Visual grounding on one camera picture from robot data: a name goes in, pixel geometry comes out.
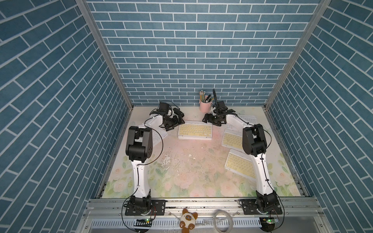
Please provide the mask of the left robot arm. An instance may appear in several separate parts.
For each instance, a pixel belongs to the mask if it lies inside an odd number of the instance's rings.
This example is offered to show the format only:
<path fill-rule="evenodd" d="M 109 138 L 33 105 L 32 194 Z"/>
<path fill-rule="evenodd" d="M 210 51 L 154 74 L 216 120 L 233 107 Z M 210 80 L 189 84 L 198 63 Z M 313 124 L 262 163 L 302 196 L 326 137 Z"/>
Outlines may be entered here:
<path fill-rule="evenodd" d="M 150 115 L 149 119 L 145 120 L 144 124 L 131 126 L 128 129 L 125 153 L 131 161 L 136 186 L 134 187 L 134 193 L 124 203 L 127 216 L 146 215 L 155 210 L 155 206 L 152 205 L 151 189 L 148 182 L 147 166 L 151 162 L 147 160 L 153 153 L 153 132 L 162 137 L 156 127 L 164 126 L 164 129 L 168 131 L 185 123 L 183 120 L 184 113 L 176 108 L 173 110 L 172 117 L 167 115 L 168 112 L 157 110 Z"/>

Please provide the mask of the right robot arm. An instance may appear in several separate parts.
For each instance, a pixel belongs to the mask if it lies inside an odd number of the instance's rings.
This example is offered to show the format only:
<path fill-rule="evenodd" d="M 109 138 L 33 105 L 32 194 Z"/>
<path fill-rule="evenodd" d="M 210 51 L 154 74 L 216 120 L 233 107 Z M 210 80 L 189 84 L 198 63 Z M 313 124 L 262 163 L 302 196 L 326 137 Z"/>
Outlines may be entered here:
<path fill-rule="evenodd" d="M 279 206 L 278 195 L 274 190 L 266 163 L 267 140 L 261 124 L 250 124 L 235 113 L 220 115 L 205 114 L 204 123 L 216 126 L 231 124 L 242 130 L 242 148 L 251 157 L 256 175 L 256 207 L 260 213 L 267 213 Z"/>

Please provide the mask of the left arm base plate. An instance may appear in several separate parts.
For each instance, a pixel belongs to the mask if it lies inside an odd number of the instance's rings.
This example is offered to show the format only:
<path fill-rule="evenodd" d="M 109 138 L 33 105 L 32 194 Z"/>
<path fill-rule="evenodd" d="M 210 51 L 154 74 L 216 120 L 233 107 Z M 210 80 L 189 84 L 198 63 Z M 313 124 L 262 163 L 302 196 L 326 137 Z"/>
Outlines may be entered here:
<path fill-rule="evenodd" d="M 166 200 L 151 200 L 142 204 L 133 204 L 131 201 L 124 205 L 126 216 L 163 216 L 165 213 Z"/>

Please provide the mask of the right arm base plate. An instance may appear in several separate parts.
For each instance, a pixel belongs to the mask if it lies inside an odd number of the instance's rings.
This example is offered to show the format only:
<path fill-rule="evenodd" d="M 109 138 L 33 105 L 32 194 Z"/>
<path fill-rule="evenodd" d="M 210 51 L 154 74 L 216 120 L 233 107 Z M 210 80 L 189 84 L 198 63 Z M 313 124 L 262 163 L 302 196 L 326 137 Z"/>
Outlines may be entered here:
<path fill-rule="evenodd" d="M 265 203 L 259 199 L 239 199 L 238 204 L 245 215 L 283 214 L 283 209 L 279 202 Z"/>

